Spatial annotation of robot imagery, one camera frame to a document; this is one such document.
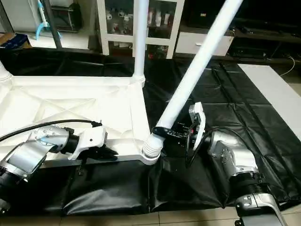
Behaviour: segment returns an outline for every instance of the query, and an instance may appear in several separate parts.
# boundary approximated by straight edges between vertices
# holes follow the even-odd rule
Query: floor tile
[[[288,83],[289,86],[301,96],[301,84],[300,83]]]
[[[1,218],[0,226],[59,226],[60,217],[11,217]]]
[[[186,210],[160,212],[160,223],[189,222],[201,220],[219,220],[238,218],[234,207],[210,210]]]
[[[301,204],[282,211],[282,214],[301,213]]]
[[[235,224],[235,219],[229,219],[229,220],[166,223],[166,224],[160,224],[160,226],[234,226],[234,224]]]
[[[301,213],[291,213],[283,215],[288,226],[299,226],[301,222]]]
[[[61,221],[61,226],[132,226],[146,224],[158,225],[158,213],[127,216],[65,217]]]

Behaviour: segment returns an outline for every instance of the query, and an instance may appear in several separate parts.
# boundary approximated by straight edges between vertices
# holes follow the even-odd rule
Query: black plastic sheet
[[[0,60],[15,76],[124,77],[134,70],[131,58],[41,49],[2,50]],[[150,128],[189,64],[187,59],[146,61],[143,94]],[[237,64],[209,63],[177,122],[189,125],[189,105],[198,101],[208,128],[227,126],[246,140],[280,203],[301,201],[301,143]],[[166,141],[162,157],[153,166],[139,161],[87,165],[83,175],[78,167],[40,169],[26,195],[16,196],[10,214],[142,214],[225,207],[233,199],[219,164],[200,150],[186,169],[184,149]]]

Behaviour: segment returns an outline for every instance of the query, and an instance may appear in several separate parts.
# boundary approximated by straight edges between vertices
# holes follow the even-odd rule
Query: silver robotic arm
[[[181,132],[163,127],[154,127],[152,132],[165,139],[175,139],[179,144],[186,143],[186,153],[189,146],[193,146],[193,156],[189,158],[186,155],[186,167],[191,165],[200,149],[205,146],[208,148],[208,154],[222,166],[230,184],[230,192],[236,199],[236,210],[240,217],[236,226],[287,226],[277,202],[264,183],[264,176],[258,170],[253,153],[239,135],[232,130],[233,135],[218,129],[205,132],[206,118],[200,102],[190,106],[189,114],[192,126]]]
[[[67,154],[69,160],[76,160],[81,154],[84,154],[84,158],[102,158],[106,130],[100,123],[85,129],[79,136],[73,132],[70,128],[56,125],[40,127],[31,132],[26,142],[7,154],[0,162],[0,213],[4,214],[10,209],[15,194],[22,192],[23,185],[46,160],[47,153]],[[106,157],[115,160],[117,153],[110,150],[110,154]]]
[[[237,226],[287,226],[274,197],[262,183],[253,153],[235,136],[216,131],[209,155],[221,161],[240,220]]]

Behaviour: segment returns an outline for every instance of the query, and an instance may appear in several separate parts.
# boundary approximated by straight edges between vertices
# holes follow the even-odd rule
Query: white metal frame
[[[174,22],[170,34],[170,39],[160,39],[160,38],[150,38],[146,37],[146,44],[148,45],[162,45],[168,46],[167,59],[171,59],[174,54],[174,48],[176,43],[176,38],[178,30],[180,27],[180,20],[182,17],[182,11],[184,7],[185,0],[159,0],[159,1],[169,1],[176,2],[176,8],[174,13]],[[102,41],[103,54],[109,55],[109,41],[120,41],[120,42],[129,42],[133,44],[133,57],[135,57],[135,35],[137,28],[137,19],[138,19],[138,5],[139,0],[134,0],[134,23],[133,23],[133,35],[122,35],[122,34],[108,34],[107,21],[105,14],[105,0],[97,0],[98,7],[98,17],[100,25],[100,34]]]

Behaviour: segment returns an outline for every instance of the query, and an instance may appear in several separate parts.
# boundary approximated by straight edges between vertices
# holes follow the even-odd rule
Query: white column
[[[145,58],[145,40],[147,30],[149,0],[139,0],[137,31],[135,37],[135,71],[134,81],[139,81],[144,86],[144,58]]]
[[[169,129],[172,127],[242,2],[243,0],[225,1],[204,44],[191,62],[157,126]],[[143,153],[149,158],[158,158],[163,148],[163,141],[162,137],[151,134],[142,147]]]

